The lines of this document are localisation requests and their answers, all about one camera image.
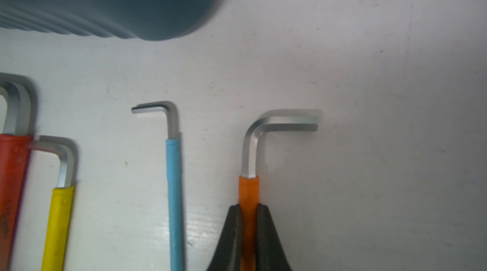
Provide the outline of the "blue hex key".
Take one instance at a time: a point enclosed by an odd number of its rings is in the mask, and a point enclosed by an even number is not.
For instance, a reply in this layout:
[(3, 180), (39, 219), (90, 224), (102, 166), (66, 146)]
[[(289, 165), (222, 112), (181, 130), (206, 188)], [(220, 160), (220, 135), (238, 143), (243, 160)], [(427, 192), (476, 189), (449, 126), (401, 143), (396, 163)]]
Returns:
[(181, 144), (178, 112), (170, 101), (150, 102), (132, 107), (131, 112), (163, 111), (167, 118), (166, 170), (169, 214), (169, 247), (171, 270), (185, 269), (183, 186), (181, 171)]

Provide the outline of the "yellow hex key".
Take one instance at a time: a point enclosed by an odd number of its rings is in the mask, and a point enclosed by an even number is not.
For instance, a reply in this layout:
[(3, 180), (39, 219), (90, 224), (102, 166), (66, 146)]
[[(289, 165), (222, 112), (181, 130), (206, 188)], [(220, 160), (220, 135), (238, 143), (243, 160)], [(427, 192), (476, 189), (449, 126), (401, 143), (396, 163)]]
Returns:
[(71, 223), (77, 172), (77, 147), (73, 140), (42, 135), (29, 148), (58, 156), (60, 169), (49, 208), (42, 270), (62, 270)]

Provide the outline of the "orange hex key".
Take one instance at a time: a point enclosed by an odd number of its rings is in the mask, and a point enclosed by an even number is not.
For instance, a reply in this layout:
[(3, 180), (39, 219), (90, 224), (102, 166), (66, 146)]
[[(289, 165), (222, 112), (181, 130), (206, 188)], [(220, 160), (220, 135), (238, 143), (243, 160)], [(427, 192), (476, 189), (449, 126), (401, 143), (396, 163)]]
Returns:
[(242, 149), (242, 171), (238, 181), (238, 204), (242, 210), (243, 236), (241, 270), (256, 270), (257, 205), (259, 184), (257, 152), (259, 139), (268, 132), (315, 132), (318, 117), (309, 115), (267, 116), (246, 131)]

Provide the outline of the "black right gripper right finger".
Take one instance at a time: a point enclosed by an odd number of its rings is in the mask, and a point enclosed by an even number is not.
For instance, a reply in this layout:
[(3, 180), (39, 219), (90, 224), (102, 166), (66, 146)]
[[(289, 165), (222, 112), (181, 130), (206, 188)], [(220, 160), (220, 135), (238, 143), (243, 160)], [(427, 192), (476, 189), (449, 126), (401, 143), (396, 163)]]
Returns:
[(292, 271), (276, 231), (270, 209), (266, 205), (257, 206), (257, 271)]

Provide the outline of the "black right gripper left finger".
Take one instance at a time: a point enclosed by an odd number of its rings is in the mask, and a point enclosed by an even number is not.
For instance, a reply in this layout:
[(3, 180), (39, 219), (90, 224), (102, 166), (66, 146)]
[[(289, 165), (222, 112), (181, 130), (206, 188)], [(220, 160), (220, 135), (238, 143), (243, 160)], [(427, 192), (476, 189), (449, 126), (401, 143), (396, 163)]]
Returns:
[(240, 271), (243, 218), (239, 205), (230, 206), (207, 271)]

